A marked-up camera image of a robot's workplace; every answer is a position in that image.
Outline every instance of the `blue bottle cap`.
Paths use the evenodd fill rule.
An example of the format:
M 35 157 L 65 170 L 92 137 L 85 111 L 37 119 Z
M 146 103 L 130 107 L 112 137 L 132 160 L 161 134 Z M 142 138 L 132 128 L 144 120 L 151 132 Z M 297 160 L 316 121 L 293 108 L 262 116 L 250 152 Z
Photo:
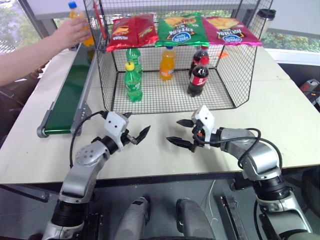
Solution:
M 69 8 L 71 8 L 71 9 L 75 9 L 77 7 L 77 4 L 75 1 L 69 2 L 68 5 L 69 5 Z

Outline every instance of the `green soda bottle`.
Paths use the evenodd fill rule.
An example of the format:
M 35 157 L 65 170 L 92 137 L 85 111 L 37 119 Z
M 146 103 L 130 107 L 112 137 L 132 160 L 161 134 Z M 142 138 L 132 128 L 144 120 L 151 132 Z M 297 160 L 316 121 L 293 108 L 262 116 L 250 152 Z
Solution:
M 129 48 L 126 53 L 126 60 L 128 62 L 133 62 L 134 63 L 134 68 L 135 68 L 135 71 L 140 75 L 140 77 L 142 76 L 142 72 L 143 72 L 143 69 L 142 69 L 142 66 L 140 64 L 140 56 L 141 56 L 141 53 L 139 51 L 138 48 Z
M 125 64 L 124 83 L 127 96 L 131 102 L 138 102 L 142 99 L 141 76 L 135 71 L 133 61 L 128 61 Z

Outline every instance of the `chip bag logo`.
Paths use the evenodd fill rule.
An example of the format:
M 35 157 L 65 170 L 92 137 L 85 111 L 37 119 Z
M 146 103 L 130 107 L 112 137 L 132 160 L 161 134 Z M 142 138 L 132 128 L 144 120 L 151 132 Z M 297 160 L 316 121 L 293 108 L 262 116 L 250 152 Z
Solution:
M 169 31 L 166 39 L 172 40 L 176 43 L 184 43 L 191 39 L 192 35 L 195 35 L 194 29 L 189 27 L 187 24 L 182 24 Z
M 240 38 L 244 38 L 246 35 L 241 31 L 241 29 L 237 28 L 237 29 L 224 29 L 222 31 L 217 31 L 216 32 L 218 34 L 218 39 L 223 39 L 224 36 L 230 36 L 230 35 L 236 35 Z
M 184 43 L 191 39 L 191 35 L 187 32 L 180 32 L 173 36 L 172 41 L 176 43 Z
M 114 36 L 112 39 L 113 40 L 127 40 L 128 37 L 127 36 Z
M 241 37 L 234 35 L 234 34 L 224 36 L 222 39 L 227 43 L 234 43 L 234 42 L 241 42 L 242 41 Z
M 112 33 L 112 35 L 114 35 L 114 36 L 120 36 L 120 35 L 126 35 L 126 34 L 128 34 L 129 33 L 129 26 L 119 26 L 119 27 L 117 27 L 114 31 L 113 31 L 113 33 Z
M 147 29 L 143 30 L 142 32 L 139 33 L 139 38 L 142 38 L 144 35 L 147 33 L 150 33 L 153 30 L 152 27 L 148 27 Z

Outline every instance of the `metal wire cage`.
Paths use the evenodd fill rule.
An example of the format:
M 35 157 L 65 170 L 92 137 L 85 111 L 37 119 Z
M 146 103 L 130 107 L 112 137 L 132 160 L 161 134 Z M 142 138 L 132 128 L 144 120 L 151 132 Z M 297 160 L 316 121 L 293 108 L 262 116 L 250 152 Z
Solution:
M 200 96 L 187 94 L 189 67 L 196 49 L 189 45 L 174 47 L 176 51 L 173 78 L 162 81 L 159 67 L 164 47 L 154 44 L 139 48 L 143 68 L 143 98 L 131 102 L 124 83 L 126 50 L 106 52 L 113 20 L 140 14 L 154 15 L 158 30 L 159 18 L 201 13 L 203 17 L 236 18 L 252 33 L 260 36 L 264 21 L 258 21 L 259 9 L 270 9 L 272 0 L 83 0 L 94 36 L 104 107 L 110 111 L 133 114 L 191 112 L 205 104 L 210 110 L 237 108 L 249 100 L 257 47 L 211 45 L 209 76 Z M 106 32 L 102 37 L 97 16 Z

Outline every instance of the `red bottle cap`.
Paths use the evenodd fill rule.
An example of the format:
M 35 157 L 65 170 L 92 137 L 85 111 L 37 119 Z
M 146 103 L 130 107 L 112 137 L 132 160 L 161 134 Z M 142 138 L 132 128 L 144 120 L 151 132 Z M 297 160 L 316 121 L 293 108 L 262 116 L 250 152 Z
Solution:
M 209 63 L 209 57 L 208 57 L 208 56 L 203 56 L 203 57 L 201 57 L 200 63 L 201 63 L 202 65 L 207 65 L 207 64 Z

